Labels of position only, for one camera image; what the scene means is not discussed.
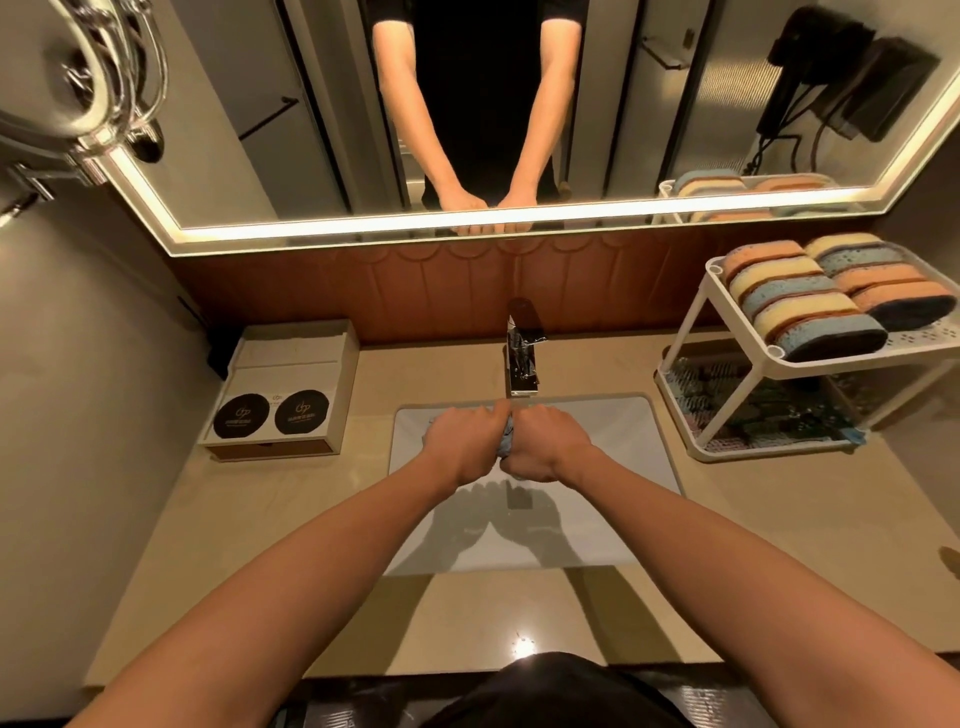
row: door handle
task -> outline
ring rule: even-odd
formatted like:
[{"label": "door handle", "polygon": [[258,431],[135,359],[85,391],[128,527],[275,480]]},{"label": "door handle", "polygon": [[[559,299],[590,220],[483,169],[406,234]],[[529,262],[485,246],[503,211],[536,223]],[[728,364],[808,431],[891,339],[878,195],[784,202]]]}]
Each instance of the door handle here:
[{"label": "door handle", "polygon": [[690,64],[670,53],[666,43],[656,36],[644,36],[640,39],[640,48],[652,58],[664,71],[686,71]]}]

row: sponge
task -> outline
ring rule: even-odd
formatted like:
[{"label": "sponge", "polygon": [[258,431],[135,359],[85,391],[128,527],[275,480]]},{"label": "sponge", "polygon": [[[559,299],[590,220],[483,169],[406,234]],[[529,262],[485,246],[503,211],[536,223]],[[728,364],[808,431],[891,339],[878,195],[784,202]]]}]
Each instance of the sponge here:
[{"label": "sponge", "polygon": [[808,293],[826,293],[837,290],[831,279],[823,275],[804,276],[798,279],[768,280],[748,294],[740,307],[744,315],[752,321],[771,303]]},{"label": "sponge", "polygon": [[720,264],[723,268],[723,281],[724,283],[729,283],[731,278],[748,265],[753,265],[763,260],[796,257],[797,255],[803,254],[804,249],[793,240],[777,240],[772,243],[741,245],[739,248],[734,248],[727,253],[727,256]]},{"label": "sponge", "polygon": [[743,220],[771,220],[773,212],[768,209],[740,209],[740,210],[713,210],[710,212],[694,212],[690,215],[691,223],[735,223]]},{"label": "sponge", "polygon": [[771,177],[754,185],[754,192],[790,192],[805,189],[834,187],[836,182],[827,175],[801,172],[800,174]]},{"label": "sponge", "polygon": [[912,283],[926,280],[923,273],[909,263],[872,265],[866,268],[850,268],[833,279],[837,287],[848,296],[882,283]]},{"label": "sponge", "polygon": [[[712,187],[719,191],[713,193],[705,191]],[[673,194],[677,197],[726,195],[735,193],[737,190],[742,192],[746,188],[747,185],[743,179],[732,169],[698,169],[678,177],[673,183]]]},{"label": "sponge", "polygon": [[831,251],[882,245],[885,243],[871,232],[846,232],[841,235],[818,237],[806,246],[806,254],[817,259]]},{"label": "sponge", "polygon": [[862,313],[801,321],[776,340],[793,362],[861,356],[878,352],[886,342],[886,329]]},{"label": "sponge", "polygon": [[853,302],[888,331],[928,327],[957,305],[956,297],[933,280],[875,285],[856,294]]},{"label": "sponge", "polygon": [[737,303],[768,280],[793,279],[823,274],[816,261],[806,255],[785,257],[778,260],[764,260],[749,265],[730,281],[730,295]]},{"label": "sponge", "polygon": [[809,319],[860,313],[850,297],[834,291],[783,299],[767,306],[754,321],[754,328],[767,343],[773,344],[790,327]]},{"label": "sponge", "polygon": [[828,276],[838,276],[851,268],[863,268],[884,263],[903,263],[903,256],[893,248],[860,247],[831,250],[817,258]]}]

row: forearm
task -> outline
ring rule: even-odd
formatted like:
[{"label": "forearm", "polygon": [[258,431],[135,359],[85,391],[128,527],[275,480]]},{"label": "forearm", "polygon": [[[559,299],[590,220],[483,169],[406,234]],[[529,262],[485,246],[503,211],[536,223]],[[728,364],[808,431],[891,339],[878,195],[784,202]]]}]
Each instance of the forearm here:
[{"label": "forearm", "polygon": [[551,68],[543,74],[530,112],[523,151],[511,182],[512,189],[536,189],[540,183],[540,176],[564,130],[573,87],[573,76],[566,68]]},{"label": "forearm", "polygon": [[[932,726],[944,724],[940,713],[956,715],[943,701],[960,709],[960,681],[945,663],[793,558],[597,449],[571,461],[571,485],[677,611],[749,674],[783,725],[868,716],[874,726]],[[937,700],[911,699],[923,690]],[[910,706],[916,722],[901,722],[891,705]]]},{"label": "forearm", "polygon": [[381,71],[380,91],[400,138],[434,187],[442,190],[459,186],[414,72],[406,67]]},{"label": "forearm", "polygon": [[444,497],[423,456],[234,574],[137,658],[82,726],[262,726]]}]

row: white box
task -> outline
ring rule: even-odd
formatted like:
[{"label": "white box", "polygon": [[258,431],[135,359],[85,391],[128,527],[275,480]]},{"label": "white box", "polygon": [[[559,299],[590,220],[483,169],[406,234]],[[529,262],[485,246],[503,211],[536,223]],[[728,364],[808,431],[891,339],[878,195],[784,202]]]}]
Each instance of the white box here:
[{"label": "white box", "polygon": [[200,444],[221,461],[340,452],[359,354],[350,321],[247,327]]}]

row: chrome fixture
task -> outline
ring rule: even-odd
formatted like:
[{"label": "chrome fixture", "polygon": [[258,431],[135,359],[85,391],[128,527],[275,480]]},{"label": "chrome fixture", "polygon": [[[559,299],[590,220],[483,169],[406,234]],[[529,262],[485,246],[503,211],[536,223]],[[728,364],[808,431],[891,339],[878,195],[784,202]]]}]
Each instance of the chrome fixture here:
[{"label": "chrome fixture", "polygon": [[546,341],[540,316],[529,299],[507,303],[506,364],[507,397],[533,397],[540,390],[534,346]]},{"label": "chrome fixture", "polygon": [[[150,0],[47,0],[21,3],[14,10],[32,21],[30,27],[41,29],[41,52],[44,58],[60,58],[59,78],[76,103],[65,104],[61,88],[43,82],[52,68],[30,67],[20,86],[6,89],[13,97],[4,97],[4,104],[18,111],[0,109],[0,141],[59,159],[64,166],[11,165],[9,171],[26,194],[0,212],[0,225],[36,202],[53,200],[50,180],[106,183],[96,158],[120,145],[128,145],[142,161],[159,161],[163,136],[155,119],[169,87],[166,53]],[[144,98],[148,69],[152,82]]]}]

